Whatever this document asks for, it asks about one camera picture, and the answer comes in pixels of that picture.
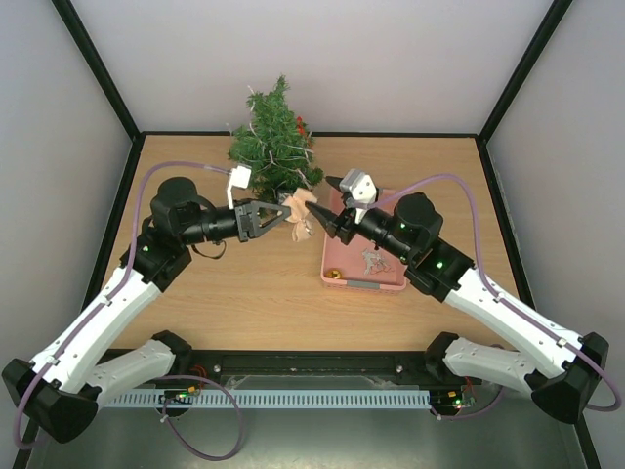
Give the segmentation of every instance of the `gray floor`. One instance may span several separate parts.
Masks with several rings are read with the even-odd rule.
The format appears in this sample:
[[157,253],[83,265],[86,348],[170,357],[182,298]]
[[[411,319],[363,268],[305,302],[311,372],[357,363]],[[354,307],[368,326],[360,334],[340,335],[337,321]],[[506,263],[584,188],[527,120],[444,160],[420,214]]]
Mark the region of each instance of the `gray floor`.
[[[573,427],[505,399],[475,420],[436,422],[424,410],[245,410],[242,452],[220,468],[584,468]],[[225,453],[232,410],[192,409],[177,422],[199,449]],[[209,467],[183,449],[154,409],[104,409],[67,445],[37,450],[30,469]]]

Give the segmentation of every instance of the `black metal frame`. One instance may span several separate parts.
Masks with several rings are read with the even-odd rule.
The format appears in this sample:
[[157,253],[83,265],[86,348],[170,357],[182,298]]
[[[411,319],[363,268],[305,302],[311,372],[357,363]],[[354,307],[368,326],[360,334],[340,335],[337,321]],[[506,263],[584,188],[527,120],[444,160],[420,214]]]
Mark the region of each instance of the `black metal frame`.
[[[94,73],[96,79],[100,83],[106,97],[108,98],[111,106],[113,107],[117,117],[124,126],[128,136],[131,138],[133,144],[128,155],[126,167],[119,184],[117,195],[113,204],[113,208],[106,225],[104,232],[104,238],[98,254],[98,259],[89,282],[87,289],[85,302],[87,305],[95,298],[99,293],[100,288],[104,282],[104,274],[110,254],[112,252],[113,243],[117,236],[119,223],[121,216],[130,192],[130,188],[133,182],[135,171],[141,157],[142,148],[148,135],[196,135],[196,136],[219,136],[228,135],[229,132],[141,132],[135,121],[130,114],[130,111],[124,104],[121,95],[119,94],[112,78],[108,74],[104,62],[102,61],[93,41],[90,39],[87,30],[85,29],[81,19],[76,13],[70,0],[51,0],[57,8],[59,15],[65,23],[69,33],[73,37],[76,45],[81,51],[85,61],[89,65],[90,69]],[[521,61],[517,65],[514,73],[512,74],[508,84],[499,100],[497,101],[494,109],[490,113],[486,123],[484,124],[481,132],[476,135],[474,133],[358,133],[358,132],[315,132],[318,137],[385,137],[385,138],[472,138],[475,139],[476,145],[479,151],[480,162],[484,171],[484,176],[488,184],[488,189],[492,197],[495,214],[499,222],[501,234],[503,236],[504,245],[510,261],[512,273],[517,285],[520,299],[527,305],[533,307],[534,302],[529,289],[529,284],[521,263],[521,256],[519,254],[519,248],[513,235],[510,219],[503,201],[499,183],[497,181],[495,171],[492,166],[490,155],[488,154],[487,144],[497,129],[499,123],[506,114],[508,108],[512,104],[514,98],[521,89],[522,84],[531,72],[532,68],[538,61],[542,51],[546,47],[549,39],[555,32],[556,28],[563,19],[568,7],[572,3],[572,0],[554,0],[545,18],[540,23],[536,33],[534,34],[531,42],[525,50]],[[111,350],[109,356],[113,357],[119,355],[123,351]],[[399,383],[412,384],[415,380],[423,380],[424,377],[419,373],[411,374],[406,372],[401,377],[396,373],[396,367],[401,364],[408,363],[409,360],[420,360],[422,356],[421,352],[362,352],[362,353],[315,353],[315,352],[214,352],[214,351],[198,351],[200,361],[205,364],[209,373],[216,378],[221,379],[230,372],[243,371],[245,374],[255,373],[274,373],[276,370],[283,370],[288,365],[288,369],[301,368],[299,363],[306,364],[308,368],[311,367],[312,359],[317,362],[318,373],[322,374],[323,369],[327,368],[329,361],[337,363],[335,359],[343,357],[348,359],[352,364],[344,368],[347,374],[350,372],[357,373],[360,370],[368,370],[374,372],[377,375],[388,376],[389,379],[395,380]],[[214,371],[211,363],[218,364],[220,366],[219,372]],[[237,366],[233,366],[229,363],[238,363]],[[429,383],[431,386],[435,386],[436,383]],[[575,425],[577,436],[584,454],[586,465],[590,469],[601,468],[599,459],[595,452],[595,448],[588,432],[585,420],[582,420]],[[37,432],[37,427],[33,422],[28,424],[26,429],[25,438],[31,440],[34,438]],[[27,465],[30,451],[21,450],[16,458],[14,469],[24,469]]]

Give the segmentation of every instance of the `beige cloth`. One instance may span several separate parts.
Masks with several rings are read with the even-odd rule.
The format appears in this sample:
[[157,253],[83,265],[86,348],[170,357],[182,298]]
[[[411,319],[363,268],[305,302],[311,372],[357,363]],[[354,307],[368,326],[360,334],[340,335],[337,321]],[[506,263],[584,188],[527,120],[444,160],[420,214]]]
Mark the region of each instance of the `beige cloth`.
[[289,195],[284,200],[284,205],[291,208],[291,216],[286,219],[287,222],[294,223],[293,240],[305,241],[313,234],[313,224],[306,219],[309,209],[306,208],[306,202],[316,203],[316,197],[312,192],[299,188],[293,195]]

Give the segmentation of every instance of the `pink plastic tray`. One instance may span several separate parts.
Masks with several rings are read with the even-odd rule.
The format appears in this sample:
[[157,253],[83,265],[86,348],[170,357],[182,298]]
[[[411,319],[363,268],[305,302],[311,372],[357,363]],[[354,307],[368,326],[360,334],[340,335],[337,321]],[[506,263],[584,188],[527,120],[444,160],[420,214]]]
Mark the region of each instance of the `pink plastic tray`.
[[[395,191],[382,190],[380,196],[393,193]],[[330,191],[330,208],[334,213],[341,213],[344,208],[341,194],[336,190]],[[394,208],[395,205],[391,203],[384,210],[393,213]],[[398,293],[403,290],[406,287],[406,277],[403,276],[406,267],[384,249],[376,251],[374,247],[372,242],[359,235],[354,237],[349,246],[342,244],[337,237],[332,239],[326,235],[321,260],[321,279],[324,284],[336,288],[366,289],[383,293]],[[332,270],[339,271],[342,278],[326,277],[325,273]]]

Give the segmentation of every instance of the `christmas tree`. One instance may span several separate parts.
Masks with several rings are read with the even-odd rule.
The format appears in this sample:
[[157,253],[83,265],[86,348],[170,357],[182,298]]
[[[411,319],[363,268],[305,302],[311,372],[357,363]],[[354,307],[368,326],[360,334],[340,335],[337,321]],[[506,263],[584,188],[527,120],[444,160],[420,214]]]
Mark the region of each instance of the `christmas tree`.
[[252,120],[233,132],[228,153],[229,159],[252,168],[250,188],[266,202],[276,203],[280,193],[297,188],[312,190],[323,179],[323,171],[312,167],[312,132],[286,103],[288,89],[281,75],[269,93],[252,91],[247,100]]

